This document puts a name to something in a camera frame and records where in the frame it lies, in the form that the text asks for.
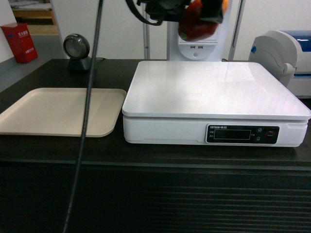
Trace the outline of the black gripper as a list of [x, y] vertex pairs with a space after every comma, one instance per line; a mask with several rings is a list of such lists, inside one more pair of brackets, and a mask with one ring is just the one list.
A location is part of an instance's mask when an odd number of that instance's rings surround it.
[[[137, 0], [140, 6], [145, 4], [145, 12], [152, 20], [178, 22], [191, 3], [190, 0]], [[199, 19], [205, 22], [221, 24], [224, 19], [222, 0], [201, 0], [202, 9]]]

